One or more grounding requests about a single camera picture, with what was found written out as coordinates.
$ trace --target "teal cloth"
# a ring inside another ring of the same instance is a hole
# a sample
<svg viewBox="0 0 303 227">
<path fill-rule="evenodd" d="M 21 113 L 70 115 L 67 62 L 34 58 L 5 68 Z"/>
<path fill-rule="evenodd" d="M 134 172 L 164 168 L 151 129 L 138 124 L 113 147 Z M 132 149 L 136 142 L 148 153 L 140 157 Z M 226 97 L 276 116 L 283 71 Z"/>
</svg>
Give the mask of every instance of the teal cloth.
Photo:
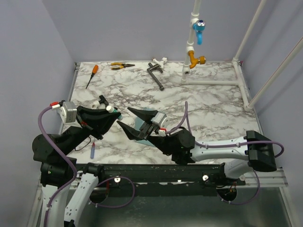
<svg viewBox="0 0 303 227">
<path fill-rule="evenodd" d="M 154 109 L 150 109 L 150 108 L 145 107 L 145 108 L 143 108 L 143 110 L 154 110 Z M 139 131 L 143 122 L 144 121 L 141 118 L 136 117 L 136 119 L 134 120 L 134 129 Z M 144 145 L 147 145 L 147 146 L 154 147 L 154 145 L 152 143 L 150 143 L 149 141 L 147 141 L 147 140 L 139 140 L 139 141 L 137 141 L 137 143 L 141 143 L 141 144 L 144 144 Z"/>
</svg>

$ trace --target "faucet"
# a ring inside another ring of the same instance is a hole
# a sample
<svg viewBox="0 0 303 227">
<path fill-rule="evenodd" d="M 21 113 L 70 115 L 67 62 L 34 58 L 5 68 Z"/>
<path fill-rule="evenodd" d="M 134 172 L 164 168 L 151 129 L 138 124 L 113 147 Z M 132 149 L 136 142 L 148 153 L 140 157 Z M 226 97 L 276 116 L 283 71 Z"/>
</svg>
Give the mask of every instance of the faucet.
<svg viewBox="0 0 303 227">
<path fill-rule="evenodd" d="M 205 29 L 205 22 L 203 20 L 197 20 L 194 25 L 193 25 L 193 29 L 196 32 L 196 36 L 197 36 L 197 44 L 201 45 L 202 44 L 202 32 Z"/>
<path fill-rule="evenodd" d="M 189 51 L 188 55 L 189 55 L 190 63 L 191 63 L 191 65 L 189 66 L 190 69 L 194 68 L 198 63 L 200 65 L 203 65 L 206 62 L 205 56 L 201 56 L 199 58 L 195 58 L 194 57 L 194 51 Z"/>
</svg>

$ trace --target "pliers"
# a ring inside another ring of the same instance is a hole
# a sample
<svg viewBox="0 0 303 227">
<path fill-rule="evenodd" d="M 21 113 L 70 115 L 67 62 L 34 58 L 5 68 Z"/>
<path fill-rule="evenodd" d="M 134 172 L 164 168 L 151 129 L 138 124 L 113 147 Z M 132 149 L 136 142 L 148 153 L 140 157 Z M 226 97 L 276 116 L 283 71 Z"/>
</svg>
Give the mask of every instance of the pliers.
<svg viewBox="0 0 303 227">
<path fill-rule="evenodd" d="M 112 67 L 111 68 L 112 70 L 120 70 L 120 69 L 123 69 L 123 68 L 126 68 L 126 67 L 135 66 L 133 64 L 124 64 L 124 63 L 120 63 L 120 62 L 114 62 L 114 63 L 111 63 L 110 65 L 119 65 L 118 67 Z"/>
</svg>

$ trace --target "l-shaped socket wrench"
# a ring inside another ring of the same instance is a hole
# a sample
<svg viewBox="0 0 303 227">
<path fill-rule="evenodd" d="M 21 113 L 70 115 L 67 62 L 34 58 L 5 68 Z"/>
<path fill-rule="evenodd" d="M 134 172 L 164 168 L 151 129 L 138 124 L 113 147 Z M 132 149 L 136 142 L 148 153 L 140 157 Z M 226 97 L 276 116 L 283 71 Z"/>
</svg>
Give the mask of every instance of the l-shaped socket wrench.
<svg viewBox="0 0 303 227">
<path fill-rule="evenodd" d="M 160 83 L 160 81 L 152 73 L 155 70 L 159 70 L 161 73 L 163 73 L 163 70 L 161 69 L 160 65 L 158 65 L 158 64 L 152 65 L 151 63 L 148 63 L 148 65 L 150 66 L 147 69 L 148 73 L 151 75 L 152 79 L 159 85 L 160 91 L 163 91 L 164 90 L 163 85 Z"/>
</svg>

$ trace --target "gray floor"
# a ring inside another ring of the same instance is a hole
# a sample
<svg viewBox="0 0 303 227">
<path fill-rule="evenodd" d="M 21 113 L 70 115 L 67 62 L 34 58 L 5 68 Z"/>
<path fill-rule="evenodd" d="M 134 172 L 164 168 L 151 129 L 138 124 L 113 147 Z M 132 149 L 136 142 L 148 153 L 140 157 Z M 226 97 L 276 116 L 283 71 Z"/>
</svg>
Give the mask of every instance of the gray floor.
<svg viewBox="0 0 303 227">
<path fill-rule="evenodd" d="M 255 189 L 239 189 L 236 201 L 244 201 Z M 109 198 L 107 205 L 128 198 Z M 264 188 L 244 206 L 221 202 L 217 197 L 136 197 L 121 209 L 87 205 L 80 227 L 290 227 L 278 188 Z"/>
</svg>

